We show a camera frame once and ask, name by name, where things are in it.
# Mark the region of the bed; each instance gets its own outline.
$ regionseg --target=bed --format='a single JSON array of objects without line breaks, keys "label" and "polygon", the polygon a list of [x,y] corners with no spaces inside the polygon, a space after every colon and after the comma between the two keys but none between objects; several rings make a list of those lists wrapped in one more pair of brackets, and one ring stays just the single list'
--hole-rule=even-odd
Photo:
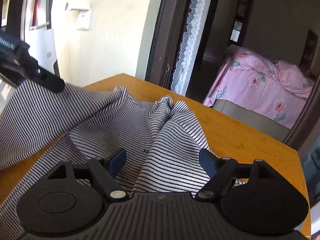
[{"label": "bed", "polygon": [[228,52],[230,57],[203,104],[283,140],[303,109],[314,82],[296,65],[271,62],[235,45]]}]

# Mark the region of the striped fabric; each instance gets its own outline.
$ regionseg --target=striped fabric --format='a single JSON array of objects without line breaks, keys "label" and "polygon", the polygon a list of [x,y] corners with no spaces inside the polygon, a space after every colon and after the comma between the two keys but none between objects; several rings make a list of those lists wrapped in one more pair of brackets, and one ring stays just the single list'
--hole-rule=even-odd
[{"label": "striped fabric", "polygon": [[208,149],[202,128],[184,102],[173,105],[169,96],[146,103],[123,87],[100,93],[70,84],[54,94],[25,81],[0,115],[0,169],[32,156],[58,137],[1,204],[0,239],[23,233],[15,213],[18,199],[63,159],[83,163],[125,148],[127,163],[116,179],[128,192],[194,195],[209,180],[198,161],[199,150]]}]

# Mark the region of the ribbed black surface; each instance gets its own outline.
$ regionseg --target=ribbed black surface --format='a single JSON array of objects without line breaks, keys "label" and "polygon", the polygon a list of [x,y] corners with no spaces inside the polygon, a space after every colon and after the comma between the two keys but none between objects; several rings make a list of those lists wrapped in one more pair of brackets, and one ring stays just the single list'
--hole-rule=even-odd
[{"label": "ribbed black surface", "polygon": [[[25,234],[23,240],[47,239]],[[125,203],[112,204],[93,227],[64,239],[201,239],[303,240],[299,232],[287,236],[253,236],[221,217],[213,204],[195,201],[189,193],[135,193]]]}]

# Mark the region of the circular black disc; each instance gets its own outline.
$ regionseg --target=circular black disc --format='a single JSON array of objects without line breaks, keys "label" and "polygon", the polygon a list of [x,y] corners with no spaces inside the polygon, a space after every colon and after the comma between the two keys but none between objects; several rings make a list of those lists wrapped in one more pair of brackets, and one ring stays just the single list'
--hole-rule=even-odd
[{"label": "circular black disc", "polygon": [[37,235],[68,235],[84,228],[101,214],[101,196],[77,182],[46,180],[31,187],[18,201],[23,227]]},{"label": "circular black disc", "polygon": [[276,179],[247,183],[221,199],[225,217],[237,228],[256,234],[293,230],[308,215],[308,202],[296,189]]}]

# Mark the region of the dark floor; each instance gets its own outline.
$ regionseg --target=dark floor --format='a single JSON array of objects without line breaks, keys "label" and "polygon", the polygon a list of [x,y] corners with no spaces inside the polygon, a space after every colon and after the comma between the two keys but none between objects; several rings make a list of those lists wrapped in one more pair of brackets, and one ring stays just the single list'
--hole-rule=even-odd
[{"label": "dark floor", "polygon": [[202,103],[216,79],[220,67],[218,64],[205,60],[201,65],[195,64],[186,97]]}]

